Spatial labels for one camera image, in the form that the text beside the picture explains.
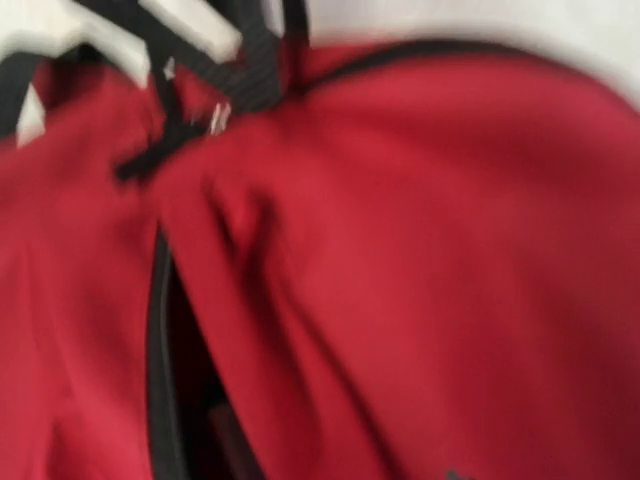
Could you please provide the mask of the red backpack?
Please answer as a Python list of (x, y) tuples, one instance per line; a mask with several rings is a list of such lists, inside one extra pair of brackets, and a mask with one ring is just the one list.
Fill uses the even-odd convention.
[(8, 1), (5, 479), (635, 479), (635, 1)]

